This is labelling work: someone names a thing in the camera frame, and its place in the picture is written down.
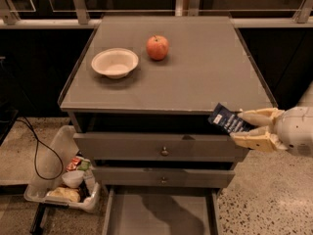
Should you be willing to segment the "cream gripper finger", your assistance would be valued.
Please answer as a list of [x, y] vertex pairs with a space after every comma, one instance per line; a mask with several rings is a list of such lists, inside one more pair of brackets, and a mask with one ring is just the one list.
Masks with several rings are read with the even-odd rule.
[[238, 146], [251, 150], [277, 152], [288, 148], [268, 126], [258, 127], [251, 131], [232, 132], [230, 136]]
[[277, 118], [285, 111], [278, 108], [241, 111], [238, 117], [254, 126], [274, 126]]

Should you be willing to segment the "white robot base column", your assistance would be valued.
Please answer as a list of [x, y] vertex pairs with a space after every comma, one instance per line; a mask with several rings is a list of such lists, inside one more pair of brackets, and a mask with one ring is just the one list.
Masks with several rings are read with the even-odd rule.
[[313, 81], [303, 93], [297, 105], [299, 107], [313, 107]]

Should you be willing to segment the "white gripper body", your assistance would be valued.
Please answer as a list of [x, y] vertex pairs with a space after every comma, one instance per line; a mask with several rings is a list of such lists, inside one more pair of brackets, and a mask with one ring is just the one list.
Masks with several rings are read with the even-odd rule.
[[294, 156], [313, 157], [313, 108], [294, 107], [276, 120], [275, 132]]

